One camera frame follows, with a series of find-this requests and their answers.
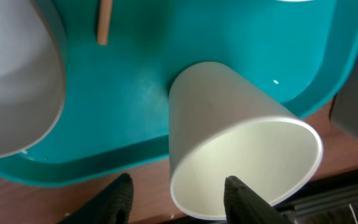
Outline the white paper cup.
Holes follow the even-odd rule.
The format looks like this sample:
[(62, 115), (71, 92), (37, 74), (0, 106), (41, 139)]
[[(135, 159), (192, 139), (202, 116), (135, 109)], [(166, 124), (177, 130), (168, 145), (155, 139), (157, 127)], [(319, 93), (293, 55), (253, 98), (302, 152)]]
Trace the white paper cup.
[(230, 67), (184, 69), (169, 93), (170, 194), (185, 214), (223, 220), (224, 183), (236, 176), (270, 205), (317, 171), (316, 130)]

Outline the pink white bowl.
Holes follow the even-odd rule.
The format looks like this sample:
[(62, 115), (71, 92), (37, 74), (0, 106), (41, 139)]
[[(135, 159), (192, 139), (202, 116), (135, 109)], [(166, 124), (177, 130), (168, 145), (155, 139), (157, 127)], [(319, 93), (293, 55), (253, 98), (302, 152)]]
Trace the pink white bowl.
[(276, 0), (276, 1), (281, 1), (281, 2), (308, 2), (308, 1), (313, 1), (313, 0)]

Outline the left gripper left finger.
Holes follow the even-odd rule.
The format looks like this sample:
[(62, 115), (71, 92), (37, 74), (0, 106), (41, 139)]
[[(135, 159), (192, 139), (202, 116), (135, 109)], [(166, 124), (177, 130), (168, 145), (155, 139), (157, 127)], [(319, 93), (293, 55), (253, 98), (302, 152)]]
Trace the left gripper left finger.
[(133, 200), (133, 181), (124, 173), (58, 224), (128, 224)]

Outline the grey bowl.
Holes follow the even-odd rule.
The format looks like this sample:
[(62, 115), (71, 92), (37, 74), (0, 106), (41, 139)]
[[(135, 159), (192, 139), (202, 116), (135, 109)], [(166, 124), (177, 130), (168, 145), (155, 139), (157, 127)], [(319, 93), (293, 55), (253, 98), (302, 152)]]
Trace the grey bowl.
[(68, 43), (51, 0), (0, 0), (0, 158), (40, 142), (66, 98)]

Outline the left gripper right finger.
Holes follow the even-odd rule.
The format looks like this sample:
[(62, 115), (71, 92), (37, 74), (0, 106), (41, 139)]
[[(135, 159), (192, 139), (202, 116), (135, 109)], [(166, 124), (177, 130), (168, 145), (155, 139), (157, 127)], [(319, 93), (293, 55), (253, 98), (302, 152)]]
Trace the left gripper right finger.
[(228, 224), (292, 224), (233, 175), (225, 179), (224, 208)]

